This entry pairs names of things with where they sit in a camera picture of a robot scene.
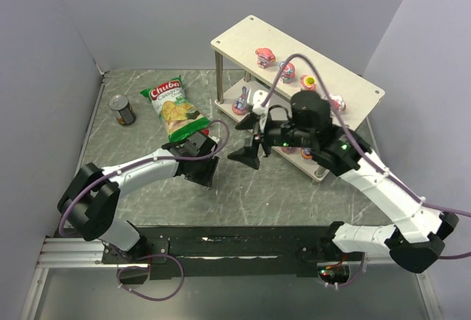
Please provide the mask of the purple bunny pink base toy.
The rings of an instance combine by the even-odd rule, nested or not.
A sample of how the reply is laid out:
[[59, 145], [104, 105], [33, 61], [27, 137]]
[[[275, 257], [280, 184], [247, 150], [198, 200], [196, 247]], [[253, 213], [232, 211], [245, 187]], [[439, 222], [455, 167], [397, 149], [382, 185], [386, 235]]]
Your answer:
[[243, 86], [241, 89], [240, 96], [233, 102], [232, 111], [239, 116], [247, 114], [247, 99], [249, 95], [249, 89], [246, 86]]

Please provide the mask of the pink white cupcake toy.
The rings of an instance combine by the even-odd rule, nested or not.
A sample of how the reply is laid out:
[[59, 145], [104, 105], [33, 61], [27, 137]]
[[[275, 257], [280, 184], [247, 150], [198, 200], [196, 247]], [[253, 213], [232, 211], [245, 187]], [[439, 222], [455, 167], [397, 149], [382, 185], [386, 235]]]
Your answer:
[[342, 96], [338, 94], [330, 94], [329, 98], [333, 102], [333, 106], [336, 108], [336, 111], [341, 113], [347, 109], [347, 104]]

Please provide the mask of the pink cup toy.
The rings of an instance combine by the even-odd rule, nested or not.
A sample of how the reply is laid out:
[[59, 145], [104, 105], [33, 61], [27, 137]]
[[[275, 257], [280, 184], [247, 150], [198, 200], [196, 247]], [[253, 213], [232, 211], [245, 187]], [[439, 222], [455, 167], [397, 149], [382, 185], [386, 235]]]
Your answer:
[[300, 77], [300, 84], [301, 84], [302, 90], [316, 91], [317, 80], [313, 76], [309, 76], [307, 74], [302, 75]]

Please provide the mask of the pink striped bunny toy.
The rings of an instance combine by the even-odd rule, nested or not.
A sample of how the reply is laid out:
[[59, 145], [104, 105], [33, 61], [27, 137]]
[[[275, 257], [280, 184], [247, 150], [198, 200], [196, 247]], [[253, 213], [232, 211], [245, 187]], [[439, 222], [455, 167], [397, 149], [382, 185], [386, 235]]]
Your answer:
[[290, 84], [295, 79], [295, 66], [291, 62], [281, 61], [279, 68], [282, 70], [280, 81], [282, 83]]

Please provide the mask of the pink bunny flower ring toy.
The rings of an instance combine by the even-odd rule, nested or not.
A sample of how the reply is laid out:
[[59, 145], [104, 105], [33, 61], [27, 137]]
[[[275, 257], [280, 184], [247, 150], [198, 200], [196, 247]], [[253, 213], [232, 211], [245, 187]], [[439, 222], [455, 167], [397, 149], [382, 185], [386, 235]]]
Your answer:
[[255, 50], [257, 65], [260, 68], [268, 68], [276, 61], [276, 56], [271, 49], [263, 47]]

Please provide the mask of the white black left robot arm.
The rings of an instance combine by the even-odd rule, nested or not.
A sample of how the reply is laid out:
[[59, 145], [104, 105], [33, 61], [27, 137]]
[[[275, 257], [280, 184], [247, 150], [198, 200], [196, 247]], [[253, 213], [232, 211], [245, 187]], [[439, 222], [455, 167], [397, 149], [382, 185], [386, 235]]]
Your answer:
[[210, 187], [219, 161], [217, 149], [216, 138], [198, 131], [127, 163], [82, 166], [57, 204], [60, 234], [65, 235], [64, 225], [69, 223], [85, 241], [108, 243], [128, 260], [143, 257], [149, 250], [147, 238], [131, 222], [115, 216], [119, 199], [152, 182], [180, 176]]

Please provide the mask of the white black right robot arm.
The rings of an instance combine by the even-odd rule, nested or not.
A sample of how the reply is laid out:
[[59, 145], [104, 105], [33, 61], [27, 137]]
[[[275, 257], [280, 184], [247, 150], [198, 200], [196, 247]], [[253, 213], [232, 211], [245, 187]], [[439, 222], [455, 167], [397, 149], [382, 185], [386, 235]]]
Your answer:
[[333, 123], [330, 102], [317, 92], [295, 93], [284, 121], [272, 119], [268, 96], [264, 90], [247, 94], [247, 115], [235, 128], [251, 130], [252, 137], [228, 155], [230, 160], [257, 169], [259, 149], [266, 155], [273, 147], [308, 149], [313, 161], [357, 188], [391, 221], [379, 227], [332, 223], [324, 236], [329, 253], [389, 256], [415, 274], [440, 258], [445, 238], [459, 221], [455, 213], [426, 207], [424, 201], [410, 196], [368, 143], [351, 129]]

